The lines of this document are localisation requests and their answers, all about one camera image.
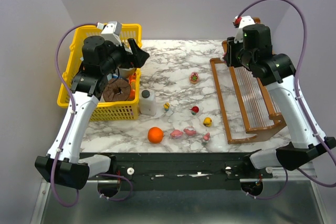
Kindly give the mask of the pink bear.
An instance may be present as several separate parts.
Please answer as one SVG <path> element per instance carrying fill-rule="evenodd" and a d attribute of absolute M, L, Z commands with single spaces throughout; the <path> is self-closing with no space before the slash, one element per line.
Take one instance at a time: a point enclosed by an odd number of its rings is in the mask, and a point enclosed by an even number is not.
<path fill-rule="evenodd" d="M 199 76 L 197 72 L 192 72 L 189 76 L 189 81 L 191 84 L 197 84 L 199 82 Z"/>

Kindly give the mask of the white bottle black cap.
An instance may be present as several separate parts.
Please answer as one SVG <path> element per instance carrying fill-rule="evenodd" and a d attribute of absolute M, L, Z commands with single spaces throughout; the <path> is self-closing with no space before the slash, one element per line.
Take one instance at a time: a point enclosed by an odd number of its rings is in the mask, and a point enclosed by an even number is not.
<path fill-rule="evenodd" d="M 156 115 L 156 99 L 153 90 L 144 89 L 140 92 L 139 109 L 141 114 Z"/>

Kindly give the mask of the yellow plastic basket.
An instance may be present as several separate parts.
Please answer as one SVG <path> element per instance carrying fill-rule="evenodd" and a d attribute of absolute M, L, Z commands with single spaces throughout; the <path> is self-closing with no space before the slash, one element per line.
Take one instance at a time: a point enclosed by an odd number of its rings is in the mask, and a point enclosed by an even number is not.
<path fill-rule="evenodd" d="M 99 29 L 95 23 L 78 25 L 72 30 L 75 32 L 70 45 L 70 55 L 66 71 L 61 75 L 61 87 L 57 104 L 61 108 L 67 108 L 70 104 L 70 96 L 75 91 L 84 92 L 87 96 L 102 97 L 107 85 L 107 76 L 115 71 L 104 69 L 107 50 L 105 39 L 98 35 Z M 121 42 L 126 51 L 131 52 L 128 39 L 133 38 L 141 47 L 141 26 L 139 24 L 123 24 L 121 29 Z M 141 67 L 136 68 L 136 92 L 140 88 Z"/>

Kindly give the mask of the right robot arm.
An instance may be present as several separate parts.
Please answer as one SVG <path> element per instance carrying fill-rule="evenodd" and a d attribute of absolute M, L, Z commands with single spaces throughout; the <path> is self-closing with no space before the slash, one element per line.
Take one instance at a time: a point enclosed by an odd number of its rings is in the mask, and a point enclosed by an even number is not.
<path fill-rule="evenodd" d="M 315 121 L 299 86 L 296 69 L 286 54 L 272 51 L 270 28 L 263 24 L 240 24 L 235 37 L 227 39 L 224 55 L 229 67 L 244 67 L 260 80 L 282 114 L 291 141 L 289 144 L 249 156 L 255 169 L 282 166 L 295 170 L 335 148 L 335 138 L 327 137 Z"/>

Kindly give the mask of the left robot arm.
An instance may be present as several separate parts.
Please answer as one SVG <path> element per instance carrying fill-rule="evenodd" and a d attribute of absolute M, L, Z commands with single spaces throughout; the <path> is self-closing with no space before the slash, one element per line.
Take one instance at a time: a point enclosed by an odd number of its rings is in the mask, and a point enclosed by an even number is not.
<path fill-rule="evenodd" d="M 52 186 L 82 189 L 90 177 L 110 169 L 111 158 L 94 155 L 80 159 L 80 146 L 93 111 L 108 84 L 107 76 L 118 68 L 141 68 L 149 57 L 133 38 L 128 46 L 90 36 L 83 42 L 83 61 L 69 88 L 70 102 L 59 133 L 46 156 L 35 167 Z"/>

